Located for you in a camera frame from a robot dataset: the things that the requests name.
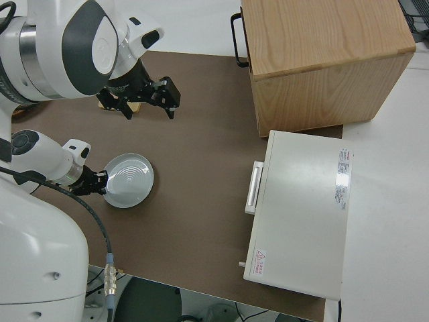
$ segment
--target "wooden block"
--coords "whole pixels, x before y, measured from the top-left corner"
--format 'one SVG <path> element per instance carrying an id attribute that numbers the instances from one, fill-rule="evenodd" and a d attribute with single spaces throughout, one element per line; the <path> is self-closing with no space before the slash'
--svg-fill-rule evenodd
<path id="1" fill-rule="evenodd" d="M 412 56 L 251 81 L 260 136 L 373 119 Z"/>
<path id="2" fill-rule="evenodd" d="M 128 106 L 129 106 L 129 108 L 133 111 L 133 113 L 137 113 L 138 111 L 140 111 L 140 107 L 141 107 L 141 103 L 140 103 L 140 102 L 133 102 L 133 103 L 128 102 L 127 104 L 128 104 Z M 101 109 L 105 109 L 105 108 L 101 105 L 101 103 L 100 103 L 100 102 L 99 102 L 99 107 L 100 107 Z"/>
<path id="3" fill-rule="evenodd" d="M 397 0 L 242 0 L 260 136 L 372 119 L 416 45 Z"/>

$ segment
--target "drawer handle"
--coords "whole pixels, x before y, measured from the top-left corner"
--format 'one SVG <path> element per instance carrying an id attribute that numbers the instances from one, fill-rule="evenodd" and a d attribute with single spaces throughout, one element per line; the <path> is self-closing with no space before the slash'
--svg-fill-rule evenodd
<path id="1" fill-rule="evenodd" d="M 253 163 L 252 177 L 250 179 L 249 193 L 247 194 L 245 213 L 254 215 L 256 212 L 256 202 L 261 184 L 263 162 L 255 161 Z"/>
<path id="2" fill-rule="evenodd" d="M 235 38 L 235 28 L 234 28 L 234 21 L 237 19 L 243 19 L 243 16 L 241 13 L 236 13 L 231 16 L 231 31 L 233 32 L 233 42 L 234 42 L 234 51 L 235 51 L 235 61 L 237 62 L 237 65 L 239 67 L 249 67 L 249 62 L 242 62 L 239 58 L 239 51 L 237 49 L 237 39 Z"/>

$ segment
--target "cable connector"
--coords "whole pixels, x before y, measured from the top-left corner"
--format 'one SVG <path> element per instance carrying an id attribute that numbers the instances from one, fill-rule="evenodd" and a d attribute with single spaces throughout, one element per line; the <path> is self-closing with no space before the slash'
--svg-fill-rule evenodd
<path id="1" fill-rule="evenodd" d="M 113 254 L 108 253 L 106 256 L 105 268 L 105 296 L 107 309 L 115 308 L 116 295 L 116 268 L 113 263 Z"/>

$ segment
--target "red warning sticker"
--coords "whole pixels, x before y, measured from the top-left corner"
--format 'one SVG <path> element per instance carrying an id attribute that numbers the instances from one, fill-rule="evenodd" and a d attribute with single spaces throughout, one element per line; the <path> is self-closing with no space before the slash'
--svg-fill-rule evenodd
<path id="1" fill-rule="evenodd" d="M 265 250 L 255 250 L 253 261 L 253 275 L 262 276 L 263 269 L 265 268 L 265 260 L 267 259 L 267 251 Z"/>

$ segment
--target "sticker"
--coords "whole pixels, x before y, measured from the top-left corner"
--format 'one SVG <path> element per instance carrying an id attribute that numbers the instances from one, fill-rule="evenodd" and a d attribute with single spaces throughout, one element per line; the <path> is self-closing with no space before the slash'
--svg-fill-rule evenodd
<path id="1" fill-rule="evenodd" d="M 262 276 L 263 268 L 265 267 L 265 259 L 267 258 L 267 251 L 256 250 L 255 264 L 253 265 L 253 275 Z"/>
<path id="2" fill-rule="evenodd" d="M 347 201 L 349 200 L 351 156 L 351 152 L 346 148 L 343 148 L 338 156 L 338 169 L 335 180 L 335 201 L 341 210 L 346 210 Z"/>

